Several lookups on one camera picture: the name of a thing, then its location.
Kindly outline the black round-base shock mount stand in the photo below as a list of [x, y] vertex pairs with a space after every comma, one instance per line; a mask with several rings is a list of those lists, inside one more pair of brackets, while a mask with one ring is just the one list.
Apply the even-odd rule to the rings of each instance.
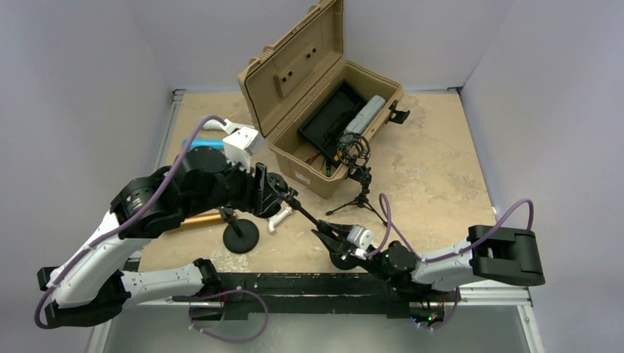
[[[301, 202], [297, 199], [298, 192], [295, 189], [289, 187], [286, 181], [284, 180], [284, 178], [282, 178], [277, 173], [269, 172], [268, 181], [269, 181], [269, 187], [272, 189], [273, 193], [276, 194], [276, 197], [280, 201], [285, 202], [294, 211], [296, 211], [297, 213], [300, 213], [308, 221], [310, 221], [313, 224], [312, 229], [319, 230], [319, 220], [324, 220], [324, 219], [318, 219], [314, 217], [310, 212], [308, 212], [302, 206]], [[341, 256], [337, 254], [331, 254], [329, 251], [328, 251], [328, 254], [329, 254], [329, 258], [333, 266], [341, 270]]]

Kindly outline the black round-base clip stand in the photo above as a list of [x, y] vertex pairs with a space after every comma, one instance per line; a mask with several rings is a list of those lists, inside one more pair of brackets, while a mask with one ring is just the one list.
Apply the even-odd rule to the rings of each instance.
[[219, 214], [227, 224], [223, 232], [223, 244], [234, 254], [246, 254], [252, 251], [260, 239], [255, 224], [247, 219], [238, 219], [234, 210], [220, 208]]

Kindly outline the gold microphone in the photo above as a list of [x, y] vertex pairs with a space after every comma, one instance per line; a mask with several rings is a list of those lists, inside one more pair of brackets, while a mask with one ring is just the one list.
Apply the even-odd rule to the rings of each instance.
[[202, 227], [211, 227], [226, 222], [226, 218], [220, 213], [202, 214], [196, 215], [184, 220], [180, 226], [176, 229], [171, 229], [169, 232], [183, 232], [189, 229], [197, 229]]

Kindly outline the blue microphone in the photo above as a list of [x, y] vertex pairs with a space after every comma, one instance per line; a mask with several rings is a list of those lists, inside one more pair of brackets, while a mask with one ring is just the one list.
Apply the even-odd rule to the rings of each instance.
[[204, 138], [194, 138], [189, 144], [189, 139], [184, 139], [182, 141], [182, 149], [183, 150], [192, 150], [197, 147], [209, 147], [215, 150], [223, 151], [224, 150], [224, 142], [218, 139], [204, 139]]

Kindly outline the white mesh-head microphone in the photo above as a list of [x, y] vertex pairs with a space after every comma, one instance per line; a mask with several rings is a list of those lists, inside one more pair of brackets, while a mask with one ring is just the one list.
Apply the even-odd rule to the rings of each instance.
[[254, 132], [255, 131], [255, 128], [253, 125], [236, 123], [228, 119], [224, 119], [223, 124], [217, 121], [216, 119], [211, 119], [203, 124], [202, 129], [206, 131], [210, 131], [210, 130], [223, 131], [227, 133], [228, 135], [235, 134], [240, 131], [242, 132]]

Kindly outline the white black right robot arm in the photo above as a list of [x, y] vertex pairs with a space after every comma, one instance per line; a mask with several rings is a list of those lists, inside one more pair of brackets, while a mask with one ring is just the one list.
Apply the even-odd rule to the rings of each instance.
[[493, 280], [520, 287], [540, 286], [545, 275], [531, 230], [474, 225], [466, 239], [437, 252], [416, 255], [394, 240], [381, 251], [369, 240], [369, 230], [359, 225], [319, 221], [312, 233], [328, 250], [335, 267], [360, 267], [390, 288], [431, 299], [457, 287]]

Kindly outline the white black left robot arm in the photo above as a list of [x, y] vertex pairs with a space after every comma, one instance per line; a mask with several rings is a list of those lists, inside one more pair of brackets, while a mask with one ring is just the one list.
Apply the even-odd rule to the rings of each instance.
[[35, 324], [41, 329], [92, 327], [142, 302], [168, 296], [215, 298], [224, 288], [208, 259], [151, 272], [125, 271], [123, 266], [131, 254], [164, 232], [209, 210], [272, 217], [287, 189], [284, 179], [262, 163], [246, 168], [210, 147], [186, 149], [174, 164], [130, 181], [68, 261], [39, 270], [43, 297], [35, 309]]

